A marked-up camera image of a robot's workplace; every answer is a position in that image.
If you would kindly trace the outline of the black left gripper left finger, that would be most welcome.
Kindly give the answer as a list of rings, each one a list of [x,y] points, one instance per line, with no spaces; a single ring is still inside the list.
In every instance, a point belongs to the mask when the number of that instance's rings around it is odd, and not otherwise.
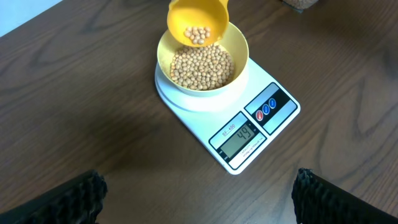
[[[95,170],[1,214],[1,224],[96,224],[108,186]]]

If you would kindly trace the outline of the yellow plastic measuring scoop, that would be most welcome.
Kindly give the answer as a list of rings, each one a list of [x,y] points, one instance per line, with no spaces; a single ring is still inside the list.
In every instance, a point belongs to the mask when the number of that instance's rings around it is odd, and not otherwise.
[[[187,27],[209,27],[204,46],[221,40],[229,26],[228,0],[173,0],[169,4],[167,27],[175,40],[194,47],[185,36]]]

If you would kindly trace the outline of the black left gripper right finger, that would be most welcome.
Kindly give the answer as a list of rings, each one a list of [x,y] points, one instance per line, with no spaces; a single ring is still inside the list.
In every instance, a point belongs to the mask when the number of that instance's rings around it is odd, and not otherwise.
[[[397,224],[394,217],[300,168],[292,188],[297,223],[303,224]]]

